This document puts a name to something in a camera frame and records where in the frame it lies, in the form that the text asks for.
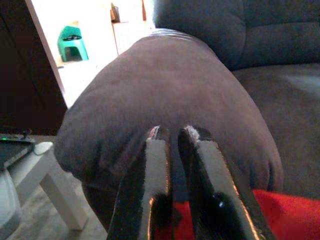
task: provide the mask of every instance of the gray sofa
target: gray sofa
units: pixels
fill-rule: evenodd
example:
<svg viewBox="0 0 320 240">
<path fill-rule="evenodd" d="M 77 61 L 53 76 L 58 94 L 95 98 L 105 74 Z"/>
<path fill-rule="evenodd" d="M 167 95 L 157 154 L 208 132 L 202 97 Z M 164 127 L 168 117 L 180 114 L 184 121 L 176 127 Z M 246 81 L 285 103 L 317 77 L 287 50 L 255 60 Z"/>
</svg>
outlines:
<svg viewBox="0 0 320 240">
<path fill-rule="evenodd" d="M 148 3 L 165 29 L 106 66 L 56 138 L 104 227 L 157 125 L 171 133 L 176 201 L 187 199 L 177 147 L 187 124 L 208 129 L 252 188 L 320 199 L 320 0 Z"/>
</svg>

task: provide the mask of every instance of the dark wooden door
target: dark wooden door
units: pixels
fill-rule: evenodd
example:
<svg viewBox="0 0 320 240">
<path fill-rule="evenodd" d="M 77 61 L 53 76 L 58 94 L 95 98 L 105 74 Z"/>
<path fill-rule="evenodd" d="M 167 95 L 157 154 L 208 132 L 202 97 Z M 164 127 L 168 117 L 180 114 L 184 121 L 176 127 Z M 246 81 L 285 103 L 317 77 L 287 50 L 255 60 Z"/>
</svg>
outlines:
<svg viewBox="0 0 320 240">
<path fill-rule="evenodd" d="M 0 126 L 55 135 L 67 110 L 24 0 L 0 1 Z"/>
</svg>

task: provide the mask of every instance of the white side table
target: white side table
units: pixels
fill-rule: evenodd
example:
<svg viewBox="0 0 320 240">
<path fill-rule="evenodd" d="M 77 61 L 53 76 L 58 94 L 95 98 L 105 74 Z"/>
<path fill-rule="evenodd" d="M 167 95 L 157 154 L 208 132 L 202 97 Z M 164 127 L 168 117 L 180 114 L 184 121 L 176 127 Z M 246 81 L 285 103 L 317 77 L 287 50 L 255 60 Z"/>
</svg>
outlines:
<svg viewBox="0 0 320 240">
<path fill-rule="evenodd" d="M 88 216 L 54 156 L 52 142 L 42 142 L 9 169 L 22 206 L 40 184 L 59 215 L 71 230 L 82 230 Z M 48 150 L 36 155 L 37 150 Z"/>
</svg>

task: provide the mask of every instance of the green stool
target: green stool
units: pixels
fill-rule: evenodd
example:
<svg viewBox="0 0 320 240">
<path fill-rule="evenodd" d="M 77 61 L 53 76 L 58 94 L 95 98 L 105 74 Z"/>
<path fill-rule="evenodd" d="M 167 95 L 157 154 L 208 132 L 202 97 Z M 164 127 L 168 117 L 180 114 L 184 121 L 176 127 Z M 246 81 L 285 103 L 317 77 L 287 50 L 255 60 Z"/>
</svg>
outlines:
<svg viewBox="0 0 320 240">
<path fill-rule="evenodd" d="M 67 62 L 66 48 L 70 48 L 72 56 L 79 54 L 82 60 L 89 60 L 80 28 L 66 26 L 60 33 L 58 49 L 63 62 Z"/>
</svg>

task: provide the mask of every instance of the sofa backrest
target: sofa backrest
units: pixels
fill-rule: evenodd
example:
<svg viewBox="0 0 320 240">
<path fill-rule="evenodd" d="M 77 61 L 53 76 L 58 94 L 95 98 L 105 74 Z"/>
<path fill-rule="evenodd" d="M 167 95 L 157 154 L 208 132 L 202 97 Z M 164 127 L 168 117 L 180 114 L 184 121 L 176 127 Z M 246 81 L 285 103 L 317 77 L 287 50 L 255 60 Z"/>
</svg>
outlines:
<svg viewBox="0 0 320 240">
<path fill-rule="evenodd" d="M 193 35 L 230 69 L 320 62 L 320 0 L 151 0 L 157 28 Z"/>
</svg>

